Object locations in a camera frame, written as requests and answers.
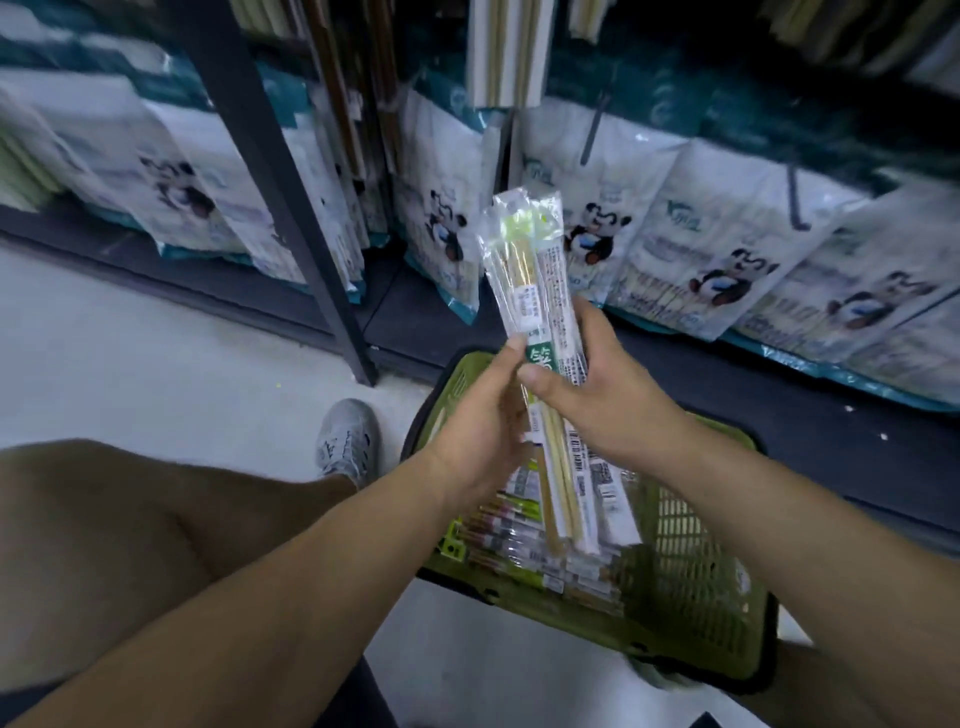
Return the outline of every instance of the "metal post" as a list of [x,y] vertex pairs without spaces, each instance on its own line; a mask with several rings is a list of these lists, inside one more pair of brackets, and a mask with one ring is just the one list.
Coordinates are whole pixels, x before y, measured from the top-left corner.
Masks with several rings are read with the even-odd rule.
[[356,380],[376,368],[228,0],[159,0],[294,254]]

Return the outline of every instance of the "person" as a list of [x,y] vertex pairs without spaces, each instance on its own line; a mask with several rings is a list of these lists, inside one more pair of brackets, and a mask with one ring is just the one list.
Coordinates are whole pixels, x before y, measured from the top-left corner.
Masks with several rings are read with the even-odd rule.
[[[781,665],[772,725],[954,724],[960,568],[700,425],[600,311],[575,308],[584,386],[524,363],[512,338],[430,444],[372,483],[375,419],[354,400],[328,414],[321,479],[306,484],[82,441],[3,452],[0,690],[36,703],[14,725],[283,728],[330,715],[364,682],[365,646],[450,521],[528,457],[518,381],[611,462],[685,498],[811,635],[827,677],[804,692],[798,663]],[[836,696],[840,719],[810,717]],[[392,724],[378,695],[362,702],[373,708],[351,725]]]

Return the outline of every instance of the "shelf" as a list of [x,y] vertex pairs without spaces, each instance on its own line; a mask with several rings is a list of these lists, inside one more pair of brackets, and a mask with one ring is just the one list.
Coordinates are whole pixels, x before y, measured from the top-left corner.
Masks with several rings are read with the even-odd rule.
[[[404,268],[364,331],[374,361],[433,382],[457,351],[498,348],[505,333],[484,290],[487,300],[467,326],[433,283]],[[787,467],[915,540],[960,555],[955,419],[804,376],[730,345],[612,322],[624,348],[671,397],[743,425]]]
[[[113,226],[69,201],[43,214],[0,206],[5,243],[33,255],[154,296],[262,328],[309,346],[339,348],[308,294],[253,268],[224,260],[165,260],[146,234]],[[373,251],[367,296],[353,310],[362,328],[372,317],[402,262]]]

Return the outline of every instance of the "bag of disposable chopsticks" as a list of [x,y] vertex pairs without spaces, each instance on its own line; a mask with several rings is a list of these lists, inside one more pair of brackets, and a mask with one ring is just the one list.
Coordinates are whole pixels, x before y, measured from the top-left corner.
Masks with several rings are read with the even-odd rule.
[[[522,187],[493,197],[480,246],[508,334],[527,335],[527,358],[586,379],[586,361],[566,283],[560,195],[531,200]],[[560,540],[599,552],[596,500],[580,435],[554,409],[528,396],[532,439],[542,442]]]

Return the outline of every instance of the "forearm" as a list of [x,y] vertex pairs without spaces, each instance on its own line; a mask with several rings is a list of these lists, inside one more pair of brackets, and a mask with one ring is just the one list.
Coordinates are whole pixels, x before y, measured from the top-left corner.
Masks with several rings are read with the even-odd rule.
[[660,473],[896,725],[960,714],[960,570],[697,425]]
[[16,725],[309,724],[451,517],[415,456],[110,652]]

